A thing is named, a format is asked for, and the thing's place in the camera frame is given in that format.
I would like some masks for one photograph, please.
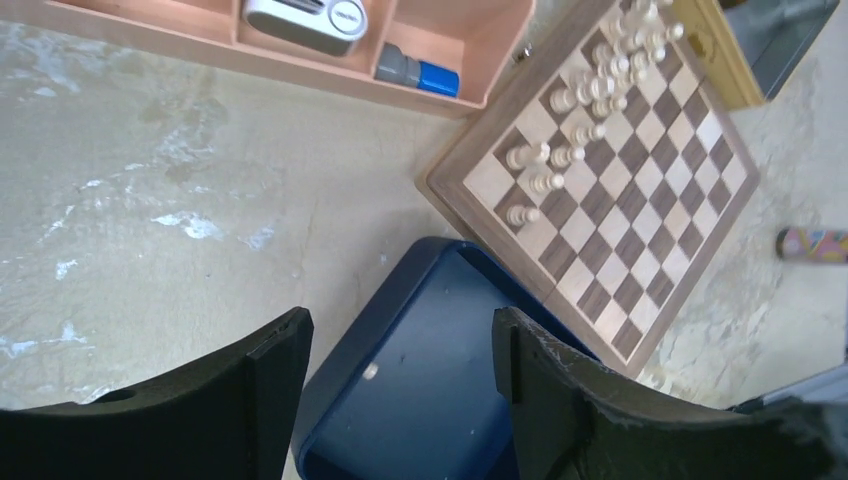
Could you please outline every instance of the chessboard border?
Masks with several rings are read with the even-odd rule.
[[[549,310],[555,312],[555,315],[561,316],[561,312],[574,312],[574,321],[566,322],[562,319],[560,321],[595,352],[604,364],[622,374],[635,377],[641,372],[677,317],[707,264],[712,260],[736,218],[756,190],[760,179],[759,171],[748,148],[723,108],[723,101],[706,80],[706,73],[688,43],[678,42],[677,48],[683,53],[687,65],[701,80],[699,89],[707,96],[713,112],[721,123],[727,142],[742,161],[748,176],[663,306],[661,314],[650,330],[644,332],[644,339],[631,355],[629,362],[625,363],[616,356],[600,335],[580,317],[574,306],[561,295],[556,295],[555,283],[541,268],[529,264],[523,258],[516,259],[517,262],[511,261],[516,256],[513,252],[520,251],[521,246],[463,183],[474,166],[488,153],[492,145],[497,144],[509,131],[509,127],[527,104],[539,95],[539,92],[561,68],[562,63],[577,49],[589,33],[585,26],[591,25],[594,28],[618,1],[583,0],[569,10],[548,39],[536,49],[530,59],[519,67],[519,71],[506,88],[479,116],[469,120],[466,128],[445,150],[445,154],[437,157],[430,168],[422,173],[417,183],[422,193],[461,234],[478,239],[484,248],[507,266],[507,269],[531,294],[538,298],[541,292],[545,292],[545,298],[539,298],[539,300]],[[662,16],[666,22],[675,18],[670,9],[664,10]],[[509,267],[513,263],[526,265],[526,267],[521,269]]]

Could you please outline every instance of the bottle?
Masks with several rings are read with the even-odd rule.
[[[391,43],[383,46],[374,78],[448,97],[455,98],[459,94],[459,75],[456,72],[408,57]]]

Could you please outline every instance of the dark plastic box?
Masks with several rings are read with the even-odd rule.
[[[476,245],[416,242],[303,391],[301,477],[518,480],[492,360],[493,313],[506,306],[592,355]]]

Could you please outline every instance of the dark square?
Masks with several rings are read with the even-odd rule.
[[[603,285],[598,283],[597,280],[592,280],[592,284],[577,301],[577,306],[589,318],[589,321],[595,323],[604,313],[604,309],[607,308],[611,298]]]
[[[509,211],[510,207],[515,205],[521,205],[524,207],[535,207],[536,205],[533,203],[533,200],[530,200],[530,197],[524,193],[524,190],[518,186],[518,184],[513,185],[504,195],[504,198],[501,199],[500,203],[495,206],[495,215],[500,217],[501,220],[512,230],[513,233],[518,233],[521,230],[521,227],[516,227],[511,225],[506,219],[506,212]]]
[[[660,269],[654,279],[651,280],[651,284],[648,285],[648,289],[645,291],[657,307],[662,307],[672,290],[674,290],[674,284],[671,283],[671,279],[668,278],[668,275]]]
[[[559,230],[565,225],[571,214],[577,210],[577,202],[565,190],[557,189],[545,198],[539,208],[548,217],[551,224]]]
[[[704,150],[704,146],[701,144],[701,141],[698,140],[698,136],[693,135],[692,138],[689,139],[689,143],[686,144],[686,147],[683,149],[680,156],[683,157],[686,165],[689,166],[689,170],[694,173],[698,171],[698,168],[700,168],[701,164],[704,163],[704,159],[707,158],[707,151]]]
[[[592,219],[595,225],[600,225],[607,216],[612,206],[615,205],[615,200],[607,193],[601,182],[595,182],[586,198],[580,202],[580,208],[586,212],[586,215]]]
[[[677,148],[674,146],[674,142],[672,142],[671,138],[668,137],[668,134],[665,133],[651,152],[651,156],[654,157],[657,167],[659,167],[663,173],[666,173],[668,169],[671,168],[671,164],[677,160],[677,154],[678,152]]]
[[[660,225],[657,233],[654,234],[654,238],[648,242],[648,250],[657,257],[657,260],[662,263],[668,258],[668,254],[671,252],[671,249],[674,247],[674,237],[671,236],[671,233],[668,232],[668,229],[665,228],[665,225]]]
[[[554,277],[556,282],[559,282],[576,258],[577,253],[568,246],[561,235],[557,235],[542,253],[542,256],[539,257],[539,263]]]
[[[523,147],[524,145],[527,145],[527,139],[524,138],[524,135],[522,135],[517,128],[513,128],[492,152],[495,155],[495,158],[497,158],[498,161],[501,162],[501,165],[504,166],[506,171],[512,175],[512,178],[518,178],[518,176],[521,175],[521,170],[513,170],[509,168],[506,164],[506,155],[513,148]]]
[[[624,109],[624,116],[633,128],[639,126],[648,112],[651,111],[651,106],[648,105],[648,100],[642,95],[638,88],[631,88],[627,92],[627,107]]]
[[[657,189],[654,190],[654,194],[651,195],[651,205],[654,206],[654,210],[657,211],[661,218],[665,218],[668,215],[668,212],[671,211],[671,207],[674,206],[674,203],[677,202],[677,195],[674,194],[674,190],[668,186],[668,182],[665,179],[660,181],[660,184],[657,186]]]
[[[568,117],[568,114],[571,111],[565,113],[556,113],[553,108],[551,108],[551,94],[556,92],[557,90],[562,90],[564,88],[568,88],[565,84],[565,81],[559,75],[554,76],[554,81],[551,82],[550,86],[542,92],[542,95],[539,97],[539,101],[542,102],[542,107],[544,107],[545,111],[548,112],[548,115],[554,120],[554,122],[559,125]]]
[[[616,201],[616,205],[618,205],[621,213],[624,214],[627,220],[630,220],[630,223],[636,220],[636,217],[639,216],[646,203],[648,203],[648,199],[645,198],[645,195],[635,180],[632,180],[624,187],[624,190]]]
[[[581,52],[583,52],[583,56],[586,57],[586,61],[589,62],[589,65],[595,65],[595,59],[592,58],[592,51],[595,50],[595,47],[597,45],[600,45],[602,43],[609,42],[607,41],[607,37],[604,36],[603,32],[598,29],[591,37],[589,37],[588,40],[586,40],[586,44],[583,45]]]
[[[642,332],[628,318],[612,340],[612,346],[621,353],[622,357],[630,358],[640,341],[642,341]]]
[[[615,253],[627,265],[627,268],[633,268],[633,265],[636,265],[636,260],[639,260],[639,255],[643,251],[645,251],[645,243],[632,228],[627,230],[618,242],[618,246],[615,247]]]
[[[610,248],[606,240],[604,240],[604,237],[596,231],[591,237],[589,237],[589,240],[586,241],[586,245],[583,245],[583,249],[580,250],[579,256],[580,260],[586,264],[586,267],[592,273],[597,275],[611,253],[612,248]]]
[[[615,158],[615,150],[604,139],[586,145],[586,165],[595,172],[597,177],[604,173],[613,158]]]
[[[642,285],[639,285],[639,282],[633,278],[633,275],[628,273],[624,281],[621,282],[621,286],[616,290],[613,298],[615,298],[618,305],[629,315],[633,311],[633,307],[636,306],[636,303],[639,302],[639,299],[642,298],[644,291]]]
[[[657,103],[654,104],[654,112],[656,112],[657,117],[659,117],[660,122],[662,122],[666,129],[671,127],[674,121],[677,120],[680,110],[680,104],[677,103],[677,99],[674,98],[671,90],[663,92]]]
[[[627,142],[625,142],[624,146],[618,152],[618,158],[621,159],[621,163],[633,175],[636,175],[636,172],[642,168],[642,165],[645,164],[649,156],[650,154],[645,148],[645,144],[639,140],[639,137],[635,133],[630,135],[630,138],[627,139]]]
[[[730,190],[725,186],[724,180],[719,179],[710,194],[707,195],[707,198],[710,199],[710,203],[713,204],[715,211],[721,213],[724,207],[727,206],[727,202],[730,201],[730,196]]]
[[[693,178],[689,180],[689,184],[686,185],[686,188],[683,189],[683,192],[680,193],[680,203],[683,204],[683,208],[689,212],[689,215],[695,215],[695,212],[698,211],[698,207],[704,203],[704,191],[701,190],[701,186],[698,185],[698,182]]]
[[[672,47],[666,47],[665,49],[665,60],[657,64],[657,68],[659,68],[660,73],[662,74],[665,81],[671,83],[674,80],[674,77],[677,75],[677,72],[683,67],[683,60],[680,59],[680,55],[677,54],[677,49]]]
[[[680,236],[678,243],[683,253],[689,257],[689,260],[692,260],[695,254],[698,253],[701,244],[704,243],[704,236],[701,235],[701,232],[698,231],[694,223],[690,223],[689,227],[683,232],[683,235]]]
[[[733,158],[733,152],[730,150],[730,145],[724,139],[724,135],[719,137],[713,149],[710,150],[710,157],[718,168],[719,172],[723,172],[727,168],[727,164]]]
[[[686,102],[686,105],[683,106],[683,111],[686,113],[686,116],[689,117],[689,121],[692,122],[692,127],[695,130],[698,130],[698,127],[701,126],[701,122],[707,118],[707,113],[709,113],[709,107],[704,103],[704,99],[701,97],[701,92],[695,90],[695,93],[689,97],[689,101]]]

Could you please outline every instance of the concrete floor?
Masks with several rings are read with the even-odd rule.
[[[762,185],[640,381],[726,406],[841,361],[848,268],[773,241],[848,228],[846,31],[733,115]],[[0,48],[0,408],[91,401],[294,305],[314,371],[414,240],[454,234],[413,178],[461,122],[16,24]]]

